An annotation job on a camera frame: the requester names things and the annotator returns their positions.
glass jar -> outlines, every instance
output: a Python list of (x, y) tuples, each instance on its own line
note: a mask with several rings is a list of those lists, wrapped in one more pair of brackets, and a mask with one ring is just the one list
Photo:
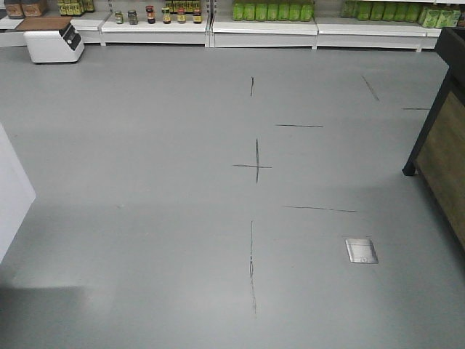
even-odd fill
[(306, 1), (302, 4), (300, 9), (300, 20), (302, 22), (309, 22), (313, 18), (314, 7), (311, 1)]
[(255, 20), (259, 22), (264, 22), (267, 20), (268, 4), (264, 1), (261, 1), (256, 4), (255, 7)]
[(177, 9), (177, 22), (180, 24), (186, 23), (186, 12), (184, 7), (178, 7)]
[(244, 3), (240, 0), (234, 1), (232, 5), (232, 19), (243, 20), (244, 19)]
[(116, 21), (116, 24), (123, 24), (124, 23), (123, 12), (115, 11), (115, 21)]
[(201, 24), (202, 23), (201, 9), (194, 9), (192, 13), (192, 18), (195, 24)]
[(130, 25), (136, 25), (139, 20), (137, 19), (137, 12), (135, 9), (130, 9), (128, 11), (128, 21)]
[(247, 1), (244, 6), (244, 20), (255, 20), (255, 3)]
[(298, 2), (292, 2), (289, 7), (289, 20), (296, 22), (300, 19), (300, 4)]
[(171, 23), (171, 15), (169, 7), (162, 7), (161, 14), (163, 16), (163, 23), (169, 24)]
[(268, 13), (267, 13), (267, 20), (277, 20), (278, 19), (278, 2), (271, 1), (268, 4)]
[(147, 23), (149, 24), (155, 23), (155, 10), (153, 9), (153, 6), (147, 5), (145, 7), (145, 11), (147, 12)]
[(281, 2), (278, 7), (278, 20), (289, 20), (289, 3)]

store shelf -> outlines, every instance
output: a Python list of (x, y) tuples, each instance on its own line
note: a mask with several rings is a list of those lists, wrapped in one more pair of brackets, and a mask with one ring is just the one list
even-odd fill
[(105, 43), (206, 44), (208, 20), (195, 24), (192, 15), (187, 15), (187, 22), (179, 24), (175, 16), (171, 15), (170, 24), (157, 16), (154, 24), (140, 20), (137, 25), (116, 24), (110, 17), (101, 29), (103, 39)]
[(0, 30), (16, 29), (23, 20), (12, 20), (8, 17), (0, 19)]
[[(84, 13), (80, 17), (73, 17), (71, 24), (78, 31), (98, 31), (110, 15), (110, 11)], [(44, 16), (57, 17), (60, 16), (60, 13), (58, 11), (48, 11)]]
[(211, 27), (215, 47), (312, 47), (317, 33), (314, 21), (234, 21), (226, 14), (216, 14)]
[(319, 47), (373, 47), (420, 51), (426, 31), (416, 23), (316, 18)]

sauce jar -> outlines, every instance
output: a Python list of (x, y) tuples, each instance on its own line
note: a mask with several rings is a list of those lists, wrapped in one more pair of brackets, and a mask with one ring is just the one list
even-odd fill
[(201, 9), (194, 9), (193, 11), (193, 20), (195, 24), (200, 24), (202, 23), (202, 12)]
[(116, 21), (116, 24), (123, 24), (124, 23), (123, 12), (115, 11), (115, 21)]
[(180, 24), (186, 23), (186, 12), (184, 7), (178, 7), (177, 9), (177, 22)]
[(137, 19), (137, 12), (135, 9), (130, 9), (128, 11), (128, 21), (130, 25), (136, 25), (139, 20)]
[(147, 12), (147, 22), (149, 24), (155, 23), (155, 10), (153, 9), (153, 6), (152, 5), (146, 6), (145, 11)]
[(169, 7), (162, 7), (161, 13), (163, 15), (163, 23), (165, 24), (171, 23), (171, 15), (169, 14), (170, 13)]

grocery item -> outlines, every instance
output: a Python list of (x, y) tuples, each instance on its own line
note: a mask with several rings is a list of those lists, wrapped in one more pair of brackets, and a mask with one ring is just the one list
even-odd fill
[(408, 2), (398, 2), (397, 9), (395, 10), (394, 20), (396, 22), (405, 21), (405, 16), (407, 15)]
[(177, 22), (179, 24), (186, 23), (186, 11), (184, 10), (184, 7), (177, 8)]
[(124, 23), (123, 12), (115, 11), (115, 22), (116, 22), (116, 24), (123, 24)]
[(289, 20), (289, 8), (288, 2), (281, 2), (278, 7), (278, 20)]
[(418, 20), (421, 13), (421, 4), (418, 2), (411, 2), (408, 4), (407, 13), (405, 14), (405, 21), (414, 23)]
[(137, 12), (135, 9), (130, 9), (128, 11), (128, 21), (130, 25), (136, 25), (139, 20), (137, 19)]
[(384, 14), (384, 2), (374, 1), (371, 7), (370, 19), (371, 20), (382, 20)]
[(428, 5), (423, 5), (421, 7), (421, 12), (420, 15), (418, 16), (418, 24), (422, 25), (424, 22), (424, 19), (426, 18), (426, 11), (428, 10), (429, 6)]
[(465, 5), (460, 5), (460, 18), (458, 19), (457, 26), (465, 27)]
[(454, 5), (450, 9), (452, 10), (452, 16), (450, 16), (448, 27), (456, 27), (461, 16), (460, 7)]
[(275, 1), (268, 3), (268, 13), (267, 20), (277, 20), (278, 19), (278, 8), (279, 5)]
[(145, 7), (145, 11), (147, 12), (147, 23), (154, 24), (155, 23), (155, 10), (153, 9), (153, 6), (147, 5)]
[(202, 11), (201, 9), (194, 9), (192, 14), (192, 19), (195, 24), (202, 23)]
[(439, 17), (437, 18), (436, 25), (434, 26), (437, 29), (442, 29), (444, 27), (448, 26), (448, 23), (450, 22), (450, 19), (452, 18), (452, 10), (450, 9), (450, 6), (447, 6), (446, 8), (443, 8), (440, 10)]
[(47, 0), (22, 0), (21, 6), (26, 17), (40, 17), (49, 9)]
[(86, 12), (95, 12), (94, 0), (84, 0), (84, 9)]
[(289, 6), (289, 20), (293, 22), (300, 20), (300, 7), (298, 2), (291, 2)]
[(306, 1), (302, 4), (300, 9), (300, 20), (302, 22), (309, 22), (313, 18), (314, 7), (313, 3), (310, 1)]
[(433, 5), (429, 7), (426, 10), (426, 16), (421, 25), (425, 28), (434, 28), (436, 26), (440, 14), (441, 10), (437, 6)]
[(372, 3), (371, 1), (359, 1), (357, 3), (357, 19), (358, 20), (369, 20)]
[(24, 18), (20, 0), (4, 0), (4, 5), (8, 17), (12, 20), (21, 20)]
[(264, 1), (260, 1), (255, 6), (255, 20), (259, 22), (264, 22), (267, 20), (267, 13), (268, 13), (268, 4)]
[(342, 3), (341, 8), (341, 17), (343, 18), (350, 18), (353, 17), (353, 13), (355, 10), (356, 1), (353, 0), (346, 0)]
[(386, 20), (386, 21), (394, 20), (396, 11), (397, 11), (397, 3), (387, 2), (384, 5), (383, 20)]
[(244, 19), (244, 3), (242, 1), (234, 1), (232, 4), (232, 19), (243, 20)]
[(163, 18), (163, 23), (165, 23), (165, 24), (171, 23), (171, 15), (170, 15), (169, 7), (162, 7), (161, 8), (161, 14), (162, 14), (162, 18)]
[(255, 3), (247, 1), (244, 5), (244, 20), (255, 20)]

black marker line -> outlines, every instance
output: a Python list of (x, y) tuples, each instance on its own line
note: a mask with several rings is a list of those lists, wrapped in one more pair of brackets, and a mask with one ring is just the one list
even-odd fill
[(403, 111), (428, 111), (431, 108), (402, 108)]
[(252, 95), (254, 94), (254, 82), (255, 82), (255, 81), (254, 81), (254, 80), (255, 80), (254, 77), (251, 76), (251, 78), (252, 78), (252, 84), (251, 84), (251, 86), (250, 86), (250, 97), (252, 97)]
[(328, 209), (325, 207), (310, 207), (310, 206), (284, 206), (288, 209), (322, 209), (325, 211), (335, 211), (335, 212), (349, 212), (349, 213), (358, 213), (358, 211), (352, 211), (349, 209)]
[(259, 174), (260, 174), (260, 157), (259, 157), (259, 139), (255, 139), (255, 156), (256, 156), (256, 178), (255, 183), (259, 182)]
[(363, 78), (363, 80), (365, 80), (366, 86), (368, 86), (368, 88), (370, 89), (370, 92), (373, 95), (374, 99), (379, 102), (378, 95), (376, 94), (374, 88), (371, 87), (370, 83), (368, 82), (368, 80), (363, 75), (362, 75), (362, 78)]
[(270, 166), (256, 166), (256, 165), (232, 165), (234, 167), (251, 167), (253, 169), (256, 169), (257, 167), (259, 169), (272, 169)]
[(291, 125), (291, 124), (276, 124), (275, 126), (280, 126), (280, 127), (307, 127), (310, 129), (321, 129), (323, 126), (321, 125)]

